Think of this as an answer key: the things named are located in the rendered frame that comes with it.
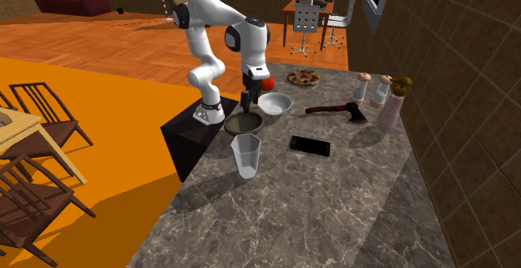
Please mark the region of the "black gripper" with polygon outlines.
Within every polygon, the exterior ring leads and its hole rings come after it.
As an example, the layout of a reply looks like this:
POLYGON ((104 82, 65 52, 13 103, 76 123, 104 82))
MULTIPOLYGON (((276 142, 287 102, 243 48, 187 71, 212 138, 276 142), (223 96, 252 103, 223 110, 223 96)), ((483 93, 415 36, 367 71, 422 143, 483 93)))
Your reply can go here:
POLYGON ((252 79, 248 73, 243 73, 242 82, 245 86, 245 90, 240 95, 240 106, 245 113, 248 113, 252 97, 258 97, 260 95, 261 81, 252 79))

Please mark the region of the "brown bowl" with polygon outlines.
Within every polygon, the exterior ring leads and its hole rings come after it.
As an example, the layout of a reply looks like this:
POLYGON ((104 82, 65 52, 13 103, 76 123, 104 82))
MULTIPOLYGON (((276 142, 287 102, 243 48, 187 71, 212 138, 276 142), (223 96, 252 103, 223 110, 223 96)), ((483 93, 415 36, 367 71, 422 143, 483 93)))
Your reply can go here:
POLYGON ((263 118, 254 112, 231 114, 224 121, 225 131, 232 136, 258 134, 263 126, 263 118))

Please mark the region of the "white bowl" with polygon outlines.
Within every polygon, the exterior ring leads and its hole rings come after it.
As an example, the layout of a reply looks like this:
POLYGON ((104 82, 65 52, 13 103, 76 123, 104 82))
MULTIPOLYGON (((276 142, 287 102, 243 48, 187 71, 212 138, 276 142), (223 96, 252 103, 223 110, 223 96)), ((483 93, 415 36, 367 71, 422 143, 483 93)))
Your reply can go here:
POLYGON ((262 94, 258 98, 258 107, 269 115, 281 115, 285 113, 292 106, 292 100, 289 96, 272 92, 262 94))

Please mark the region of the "clear glass cup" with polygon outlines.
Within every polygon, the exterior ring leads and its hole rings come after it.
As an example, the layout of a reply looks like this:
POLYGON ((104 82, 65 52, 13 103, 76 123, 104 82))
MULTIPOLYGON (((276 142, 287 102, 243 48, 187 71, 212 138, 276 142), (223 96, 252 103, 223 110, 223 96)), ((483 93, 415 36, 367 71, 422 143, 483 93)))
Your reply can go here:
POLYGON ((251 133, 238 134, 230 146, 240 176, 243 179, 253 178, 257 172, 261 140, 251 133))

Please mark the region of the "pizza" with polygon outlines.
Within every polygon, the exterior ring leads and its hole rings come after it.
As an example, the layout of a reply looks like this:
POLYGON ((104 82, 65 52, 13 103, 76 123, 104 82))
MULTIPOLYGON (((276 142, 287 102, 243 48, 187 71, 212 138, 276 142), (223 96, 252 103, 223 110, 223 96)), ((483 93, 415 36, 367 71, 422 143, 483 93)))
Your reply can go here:
POLYGON ((290 83, 299 86, 314 86, 317 85, 321 80, 320 75, 314 70, 310 69, 294 70, 290 72, 286 78, 290 83))

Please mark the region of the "black robot stand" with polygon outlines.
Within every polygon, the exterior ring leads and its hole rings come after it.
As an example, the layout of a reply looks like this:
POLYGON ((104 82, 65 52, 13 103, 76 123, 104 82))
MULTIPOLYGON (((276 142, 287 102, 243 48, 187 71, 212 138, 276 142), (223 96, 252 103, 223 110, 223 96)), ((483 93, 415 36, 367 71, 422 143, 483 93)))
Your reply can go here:
POLYGON ((204 125, 193 117, 195 109, 201 104, 198 99, 182 112, 163 124, 160 129, 182 183, 189 177, 201 156, 212 141, 231 136, 224 131, 224 123, 204 125))

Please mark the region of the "black phone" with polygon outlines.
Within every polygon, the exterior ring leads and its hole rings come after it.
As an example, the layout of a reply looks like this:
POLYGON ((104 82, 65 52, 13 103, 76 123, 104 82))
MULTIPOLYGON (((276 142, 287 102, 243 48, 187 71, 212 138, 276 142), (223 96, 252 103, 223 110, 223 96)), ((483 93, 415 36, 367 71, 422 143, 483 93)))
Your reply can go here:
POLYGON ((318 139, 309 139, 301 136, 292 136, 290 149, 324 157, 330 156, 331 144, 318 139))

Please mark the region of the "white perforated office chair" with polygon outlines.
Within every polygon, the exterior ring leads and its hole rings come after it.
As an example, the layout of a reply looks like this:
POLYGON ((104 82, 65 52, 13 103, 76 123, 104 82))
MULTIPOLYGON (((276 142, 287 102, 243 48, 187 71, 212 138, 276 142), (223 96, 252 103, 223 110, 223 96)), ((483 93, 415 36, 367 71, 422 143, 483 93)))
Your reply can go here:
POLYGON ((307 57, 307 52, 315 53, 315 50, 309 49, 306 45, 306 35, 308 33, 316 33, 317 23, 319 20, 320 7, 318 5, 297 4, 293 31, 302 34, 301 46, 292 47, 291 54, 302 52, 307 57))

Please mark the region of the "orange wooden desk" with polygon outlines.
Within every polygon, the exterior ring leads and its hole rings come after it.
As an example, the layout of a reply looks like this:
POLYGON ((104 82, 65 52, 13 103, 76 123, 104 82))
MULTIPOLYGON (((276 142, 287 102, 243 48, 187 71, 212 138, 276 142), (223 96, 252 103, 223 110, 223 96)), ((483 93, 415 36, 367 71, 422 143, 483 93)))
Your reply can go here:
MULTIPOLYGON (((283 47, 286 46, 287 30, 288 30, 288 26, 289 26, 289 17, 291 14, 295 13, 296 7, 297 7, 297 1, 298 0, 291 0, 282 9, 282 12, 284 13, 284 22, 283 22, 284 28, 283 28, 283 41, 282 41, 283 47)), ((332 13, 333 13, 334 5, 335 5, 334 0, 326 0, 325 8, 320 9, 320 11, 318 13, 319 22, 324 21, 324 23, 322 24, 322 30, 321 30, 321 41, 319 42, 319 44, 321 45, 320 50, 322 50, 324 48, 324 39, 326 36, 326 30, 327 30, 326 25, 328 24, 328 17, 330 15, 332 15, 332 13)))

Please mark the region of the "white shaker with pink cap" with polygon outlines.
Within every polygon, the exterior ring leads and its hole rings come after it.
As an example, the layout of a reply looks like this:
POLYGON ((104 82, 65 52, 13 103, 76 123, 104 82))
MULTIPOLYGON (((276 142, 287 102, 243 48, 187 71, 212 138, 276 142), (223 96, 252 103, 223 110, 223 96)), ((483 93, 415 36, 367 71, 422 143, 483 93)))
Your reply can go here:
POLYGON ((391 76, 389 75, 381 75, 379 78, 379 84, 377 90, 375 91, 370 105, 375 109, 380 109, 386 102, 387 92, 392 83, 391 76))
POLYGON ((369 73, 359 73, 357 76, 357 86, 355 87, 351 101, 361 106, 365 97, 368 83, 371 81, 369 73))

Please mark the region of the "pink soap dispenser bottle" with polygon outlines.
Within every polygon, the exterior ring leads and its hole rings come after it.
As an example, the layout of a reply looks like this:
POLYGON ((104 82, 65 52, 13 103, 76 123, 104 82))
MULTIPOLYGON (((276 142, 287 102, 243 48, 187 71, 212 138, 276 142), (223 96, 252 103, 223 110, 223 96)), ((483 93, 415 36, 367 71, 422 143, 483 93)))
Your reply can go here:
POLYGON ((402 107, 402 102, 407 93, 407 88, 412 85, 412 80, 406 76, 391 78, 390 81, 395 83, 396 86, 394 87, 391 96, 383 105, 377 120, 378 128, 384 133, 390 131, 394 127, 402 107))

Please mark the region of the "brown wooden chair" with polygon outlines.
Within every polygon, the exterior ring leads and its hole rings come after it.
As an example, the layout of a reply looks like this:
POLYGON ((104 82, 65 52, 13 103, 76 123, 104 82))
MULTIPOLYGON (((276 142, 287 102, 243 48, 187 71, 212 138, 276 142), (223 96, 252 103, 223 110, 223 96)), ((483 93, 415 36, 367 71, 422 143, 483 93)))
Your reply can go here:
POLYGON ((35 246, 34 241, 71 204, 93 218, 96 216, 48 169, 25 154, 18 156, 0 169, 0 246, 27 250, 56 267, 58 264, 35 246), (35 167, 53 185, 39 185, 22 178, 13 170, 21 161, 35 167))
MULTIPOLYGON (((61 149, 73 132, 78 132, 89 145, 94 144, 81 129, 78 120, 71 114, 60 97, 45 82, 11 84, 9 88, 21 105, 22 109, 18 112, 39 116, 41 118, 39 123, 61 149)), ((72 170, 62 159, 51 152, 51 147, 38 133, 31 134, 8 149, 0 151, 0 160, 13 161, 24 154, 29 158, 51 156, 70 175, 74 176, 72 170)))

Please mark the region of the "light wooden dining table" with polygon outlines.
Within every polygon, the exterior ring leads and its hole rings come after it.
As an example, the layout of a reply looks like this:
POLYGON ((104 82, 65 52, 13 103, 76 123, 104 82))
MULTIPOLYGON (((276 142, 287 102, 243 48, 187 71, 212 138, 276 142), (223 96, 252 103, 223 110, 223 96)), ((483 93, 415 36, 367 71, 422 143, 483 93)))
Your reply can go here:
POLYGON ((0 127, 0 151, 8 149, 31 134, 38 133, 51 147, 51 152, 62 159, 63 162, 72 170, 73 175, 83 185, 87 183, 87 180, 83 177, 69 157, 61 150, 61 147, 39 123, 41 120, 39 116, 0 108, 1 119, 3 118, 3 115, 8 116, 11 119, 11 123, 0 127))

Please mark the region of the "red-handled axe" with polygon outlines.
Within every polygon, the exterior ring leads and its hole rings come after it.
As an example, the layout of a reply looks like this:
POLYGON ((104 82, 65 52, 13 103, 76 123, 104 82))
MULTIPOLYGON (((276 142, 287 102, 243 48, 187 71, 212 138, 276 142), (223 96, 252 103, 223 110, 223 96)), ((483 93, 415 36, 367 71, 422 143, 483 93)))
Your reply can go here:
POLYGON ((317 113, 317 112, 342 112, 347 111, 350 113, 351 117, 349 121, 354 124, 365 124, 368 122, 364 114, 358 107, 358 104, 355 102, 348 102, 344 105, 338 106, 322 106, 322 107, 311 107, 307 108, 305 112, 307 114, 317 113))

